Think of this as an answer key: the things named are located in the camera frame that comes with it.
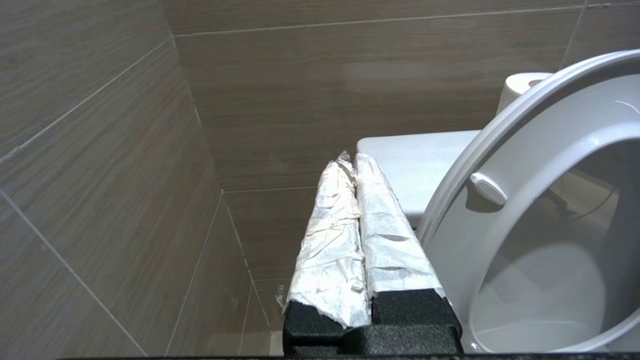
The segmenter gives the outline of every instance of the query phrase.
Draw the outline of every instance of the toilet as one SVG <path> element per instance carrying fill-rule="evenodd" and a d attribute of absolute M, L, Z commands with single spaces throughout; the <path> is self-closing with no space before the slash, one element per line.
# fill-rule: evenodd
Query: toilet
<path fill-rule="evenodd" d="M 640 50 L 550 76 L 481 131 L 364 138 L 467 352 L 640 351 Z"/>

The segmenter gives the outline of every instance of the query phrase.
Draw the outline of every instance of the toilet paper roll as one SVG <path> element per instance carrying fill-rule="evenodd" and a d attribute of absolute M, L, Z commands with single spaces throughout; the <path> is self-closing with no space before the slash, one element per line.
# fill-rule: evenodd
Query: toilet paper roll
<path fill-rule="evenodd" d="M 498 111 L 495 112 L 496 116 L 520 95 L 524 94 L 525 91 L 551 75 L 553 74 L 550 72 L 523 72 L 522 74 L 514 74 L 508 77 L 502 87 Z"/>

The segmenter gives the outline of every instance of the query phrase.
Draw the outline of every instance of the crumpled paper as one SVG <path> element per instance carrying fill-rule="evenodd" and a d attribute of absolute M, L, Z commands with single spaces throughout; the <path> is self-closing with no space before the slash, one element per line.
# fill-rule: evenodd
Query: crumpled paper
<path fill-rule="evenodd" d="M 314 306 L 345 329 L 371 324 L 354 186 L 343 152 L 320 177 L 287 298 Z"/>
<path fill-rule="evenodd" d="M 445 297 L 378 161 L 358 153 L 355 167 L 369 297 L 381 291 L 421 289 L 434 289 Z"/>

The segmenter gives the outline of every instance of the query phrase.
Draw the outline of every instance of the brown wood-grain tile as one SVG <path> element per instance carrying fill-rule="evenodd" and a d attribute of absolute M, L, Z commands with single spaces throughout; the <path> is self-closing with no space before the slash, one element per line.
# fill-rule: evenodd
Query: brown wood-grain tile
<path fill-rule="evenodd" d="M 0 196 L 0 358 L 142 356 Z"/>
<path fill-rule="evenodd" d="M 582 0 L 164 0 L 176 35 L 580 5 Z"/>
<path fill-rule="evenodd" d="M 2 163 L 0 186 L 164 355 L 220 198 L 172 43 Z"/>
<path fill-rule="evenodd" d="M 236 356 L 251 286 L 223 198 L 168 354 Z"/>
<path fill-rule="evenodd" d="M 481 129 L 510 74 L 558 69 L 579 12 L 175 40 L 222 187 L 287 188 L 361 138 Z"/>
<path fill-rule="evenodd" d="M 264 307 L 264 312 L 269 319 L 271 331 L 282 331 L 282 311 L 287 295 L 289 294 L 289 286 L 291 279 L 273 279 L 255 281 L 255 288 Z"/>
<path fill-rule="evenodd" d="M 640 1 L 589 0 L 563 67 L 614 51 L 640 48 Z"/>
<path fill-rule="evenodd" d="M 0 157 L 169 34 L 157 0 L 1 1 Z"/>
<path fill-rule="evenodd" d="M 271 331 L 262 306 L 258 301 L 255 288 L 252 287 L 246 319 L 244 320 L 240 356 L 268 356 L 270 346 Z"/>
<path fill-rule="evenodd" d="M 225 193 L 254 280 L 293 276 L 316 188 Z"/>

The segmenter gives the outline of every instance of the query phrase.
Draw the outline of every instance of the floor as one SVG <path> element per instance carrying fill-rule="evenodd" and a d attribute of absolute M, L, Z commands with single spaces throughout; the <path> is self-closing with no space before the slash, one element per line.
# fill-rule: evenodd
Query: floor
<path fill-rule="evenodd" d="M 269 356 L 282 356 L 282 331 L 271 331 L 271 346 Z"/>

